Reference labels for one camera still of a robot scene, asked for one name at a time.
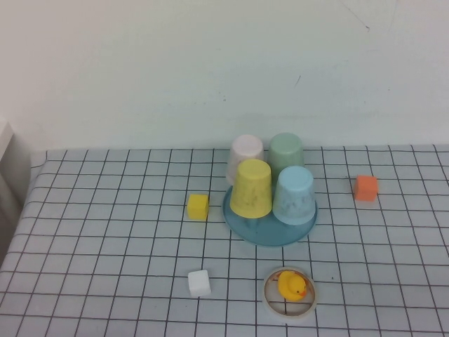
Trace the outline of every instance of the plastic cup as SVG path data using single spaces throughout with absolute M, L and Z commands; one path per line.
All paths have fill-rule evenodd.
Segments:
M 234 139 L 227 162 L 226 179 L 233 185 L 237 166 L 247 159 L 264 159 L 264 145 L 260 138 L 252 135 L 242 135 Z
M 272 138 L 268 150 L 268 164 L 272 168 L 273 185 L 285 167 L 304 166 L 302 142 L 293 133 L 280 133 Z
M 272 210 L 272 170 L 259 159 L 242 161 L 232 188 L 231 210 L 243 218 L 258 219 Z
M 316 212 L 314 177 L 302 166 L 282 170 L 274 193 L 273 214 L 287 225 L 304 225 Z

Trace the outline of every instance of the rubber duck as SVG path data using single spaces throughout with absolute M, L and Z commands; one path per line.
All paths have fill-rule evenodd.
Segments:
M 306 281 L 297 273 L 285 270 L 279 275 L 278 291 L 286 300 L 302 300 L 307 295 Z

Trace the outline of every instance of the block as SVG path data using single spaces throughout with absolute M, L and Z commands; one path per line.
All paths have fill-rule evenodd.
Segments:
M 357 176 L 354 198 L 359 201 L 374 201 L 379 187 L 377 178 L 372 176 Z
M 207 270 L 198 270 L 188 274 L 191 297 L 210 295 L 209 274 Z
M 187 202 L 187 215 L 192 220 L 206 221 L 209 212 L 209 196 L 207 194 L 191 194 Z

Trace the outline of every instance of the white wall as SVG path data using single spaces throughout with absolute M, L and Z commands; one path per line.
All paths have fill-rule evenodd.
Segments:
M 449 142 L 447 0 L 0 7 L 0 114 L 32 150 L 279 131 L 314 145 Z

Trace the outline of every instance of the blue plate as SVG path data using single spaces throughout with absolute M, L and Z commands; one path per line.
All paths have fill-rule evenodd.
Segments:
M 278 247 L 292 244 L 309 234 L 315 226 L 318 216 L 316 204 L 315 216 L 304 225 L 286 225 L 278 220 L 273 212 L 259 219 L 247 219 L 236 215 L 230 206 L 232 187 L 226 192 L 223 199 L 222 211 L 224 221 L 242 239 L 260 246 Z

